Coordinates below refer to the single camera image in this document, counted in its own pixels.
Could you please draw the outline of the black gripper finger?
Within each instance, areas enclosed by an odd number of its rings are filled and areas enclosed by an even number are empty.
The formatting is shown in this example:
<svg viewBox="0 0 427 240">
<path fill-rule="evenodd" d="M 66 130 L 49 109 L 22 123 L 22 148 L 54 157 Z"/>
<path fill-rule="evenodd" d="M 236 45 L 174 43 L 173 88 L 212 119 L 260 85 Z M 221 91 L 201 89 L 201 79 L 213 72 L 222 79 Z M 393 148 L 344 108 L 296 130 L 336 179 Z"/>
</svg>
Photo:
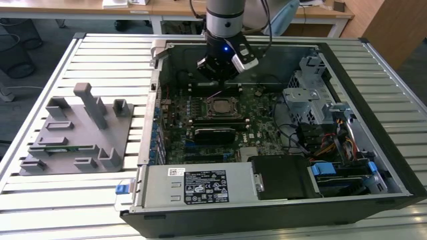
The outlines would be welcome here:
<svg viewBox="0 0 427 240">
<path fill-rule="evenodd" d="M 222 87 L 221 66 L 214 58 L 202 58 L 196 63 L 196 69 L 210 82 Z"/>
<path fill-rule="evenodd" d="M 232 73 L 225 74 L 221 85 L 222 86 L 236 85 L 238 83 L 237 76 L 238 76 L 237 72 L 232 72 Z"/>
</svg>

